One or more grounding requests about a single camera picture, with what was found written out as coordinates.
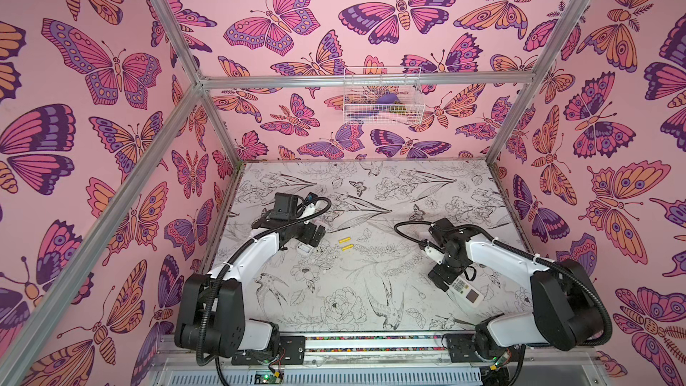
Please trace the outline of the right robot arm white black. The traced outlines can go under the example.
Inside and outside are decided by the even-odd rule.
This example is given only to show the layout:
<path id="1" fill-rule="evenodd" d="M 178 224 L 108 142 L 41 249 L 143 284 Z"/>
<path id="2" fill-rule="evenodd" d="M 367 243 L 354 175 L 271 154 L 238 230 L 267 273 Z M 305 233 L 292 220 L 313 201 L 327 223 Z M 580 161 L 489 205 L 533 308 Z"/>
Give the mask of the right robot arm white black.
<path id="1" fill-rule="evenodd" d="M 496 315 L 477 323 L 473 342 L 483 359 L 499 357 L 508 348 L 542 345 L 568 351 L 607 343 L 614 329 L 609 312 L 576 261 L 553 261 L 532 255 L 493 237 L 483 228 L 455 226 L 446 219 L 430 223 L 423 252 L 432 259 L 431 282 L 457 304 L 475 305 L 483 294 L 470 272 L 484 264 L 521 285 L 532 299 L 529 309 Z"/>

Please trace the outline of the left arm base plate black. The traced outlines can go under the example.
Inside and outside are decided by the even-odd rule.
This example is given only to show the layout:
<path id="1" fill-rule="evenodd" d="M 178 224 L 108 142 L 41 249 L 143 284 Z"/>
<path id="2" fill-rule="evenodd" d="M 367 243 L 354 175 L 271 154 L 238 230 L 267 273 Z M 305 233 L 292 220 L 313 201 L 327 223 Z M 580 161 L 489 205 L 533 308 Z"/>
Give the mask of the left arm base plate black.
<path id="1" fill-rule="evenodd" d="M 305 362 L 305 336 L 280 336 L 266 350 L 240 350 L 233 366 L 302 366 Z"/>

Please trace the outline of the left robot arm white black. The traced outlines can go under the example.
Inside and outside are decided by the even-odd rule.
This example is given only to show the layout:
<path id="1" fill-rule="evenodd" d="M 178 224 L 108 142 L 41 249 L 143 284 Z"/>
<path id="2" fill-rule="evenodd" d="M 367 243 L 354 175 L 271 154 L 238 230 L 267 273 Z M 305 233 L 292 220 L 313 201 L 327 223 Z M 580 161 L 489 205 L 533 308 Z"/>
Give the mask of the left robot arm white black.
<path id="1" fill-rule="evenodd" d="M 314 220 L 332 208 L 329 198 L 278 193 L 273 207 L 252 224 L 247 240 L 223 263 L 205 274 L 194 273 L 182 290 L 174 343 L 193 350 L 196 363 L 221 364 L 242 352 L 271 363 L 280 350 L 278 325 L 246 314 L 243 288 L 253 282 L 277 253 L 293 239 L 316 248 L 325 236 Z"/>

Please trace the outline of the white battery cover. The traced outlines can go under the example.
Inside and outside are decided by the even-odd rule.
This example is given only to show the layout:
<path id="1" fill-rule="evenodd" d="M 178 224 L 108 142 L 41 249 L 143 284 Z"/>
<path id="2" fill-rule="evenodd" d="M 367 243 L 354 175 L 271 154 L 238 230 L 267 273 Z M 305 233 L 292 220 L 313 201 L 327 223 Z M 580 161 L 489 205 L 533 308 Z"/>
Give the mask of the white battery cover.
<path id="1" fill-rule="evenodd" d="M 314 250 L 313 247 L 311 247 L 310 245 L 304 244 L 304 243 L 300 243 L 297 246 L 297 252 L 302 257 L 309 257 L 312 254 L 313 250 Z"/>

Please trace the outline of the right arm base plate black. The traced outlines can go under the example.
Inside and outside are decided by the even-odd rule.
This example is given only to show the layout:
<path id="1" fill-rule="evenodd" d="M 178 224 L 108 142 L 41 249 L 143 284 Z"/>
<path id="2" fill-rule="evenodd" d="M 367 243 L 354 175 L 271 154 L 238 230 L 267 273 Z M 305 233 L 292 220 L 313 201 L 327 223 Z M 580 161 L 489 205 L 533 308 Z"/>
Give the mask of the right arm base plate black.
<path id="1" fill-rule="evenodd" d="M 453 363 L 505 366 L 512 361 L 519 361 L 523 350 L 521 345 L 502 347 L 482 332 L 446 333 L 441 338 L 441 344 Z"/>

